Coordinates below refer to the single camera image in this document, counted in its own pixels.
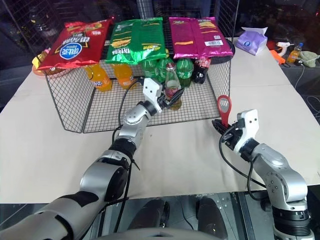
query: red chip bag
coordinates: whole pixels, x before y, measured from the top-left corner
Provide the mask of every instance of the red chip bag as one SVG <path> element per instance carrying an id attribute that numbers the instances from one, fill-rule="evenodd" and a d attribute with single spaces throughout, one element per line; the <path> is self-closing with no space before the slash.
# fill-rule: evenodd
<path id="1" fill-rule="evenodd" d="M 111 20 L 69 22 L 38 70 L 70 69 L 99 63 Z"/>

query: green soda bottle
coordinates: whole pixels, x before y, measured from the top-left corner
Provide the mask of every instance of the green soda bottle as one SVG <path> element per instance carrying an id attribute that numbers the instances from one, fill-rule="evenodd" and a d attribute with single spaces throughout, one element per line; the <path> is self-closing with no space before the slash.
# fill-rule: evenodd
<path id="1" fill-rule="evenodd" d="M 194 70 L 194 64 L 189 58 L 181 58 L 176 63 L 176 73 L 178 75 L 182 88 L 190 86 L 191 75 L 193 70 Z"/>
<path id="2" fill-rule="evenodd" d="M 171 63 L 173 64 L 174 61 L 169 57 L 169 51 L 168 49 L 165 49 L 166 52 L 166 58 L 162 58 L 159 60 L 157 64 L 157 68 L 159 69 L 159 76 L 158 76 L 158 81 L 162 84 L 166 81 L 166 74 L 167 74 L 167 64 Z"/>
<path id="3" fill-rule="evenodd" d="M 157 60 L 146 60 L 141 63 L 141 68 L 145 78 L 158 80 L 159 70 L 157 68 Z"/>

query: bottle cap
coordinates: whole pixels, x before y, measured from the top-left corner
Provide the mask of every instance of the bottle cap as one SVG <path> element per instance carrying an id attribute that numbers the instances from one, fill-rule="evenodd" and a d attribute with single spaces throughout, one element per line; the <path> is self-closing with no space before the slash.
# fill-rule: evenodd
<path id="1" fill-rule="evenodd" d="M 169 62 L 166 64 L 165 68 L 168 71 L 175 71 L 176 70 L 176 65 L 173 62 Z"/>

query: white table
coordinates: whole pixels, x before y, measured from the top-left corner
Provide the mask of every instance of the white table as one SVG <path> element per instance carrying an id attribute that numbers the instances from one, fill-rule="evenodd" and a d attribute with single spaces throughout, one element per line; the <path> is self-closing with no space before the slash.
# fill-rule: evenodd
<path id="1" fill-rule="evenodd" d="M 238 112 L 258 109 L 257 141 L 286 156 L 308 185 L 319 184 L 320 127 L 267 49 L 258 56 L 236 49 L 230 91 L 229 122 Z M 0 203 L 48 203 L 77 192 L 111 135 L 65 131 L 45 79 L 30 73 L 0 114 Z M 168 141 L 173 136 L 175 142 Z M 134 156 L 141 171 L 132 170 L 129 196 L 245 191 L 246 179 L 220 157 L 219 137 L 211 120 L 147 127 Z M 237 168 L 249 171 L 248 163 L 223 150 Z"/>

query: green chip bag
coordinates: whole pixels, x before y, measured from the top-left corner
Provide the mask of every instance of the green chip bag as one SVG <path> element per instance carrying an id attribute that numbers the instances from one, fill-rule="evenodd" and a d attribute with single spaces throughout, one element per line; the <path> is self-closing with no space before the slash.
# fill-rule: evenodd
<path id="1" fill-rule="evenodd" d="M 162 17 L 154 17 L 116 23 L 105 62 L 136 65 L 165 57 Z"/>

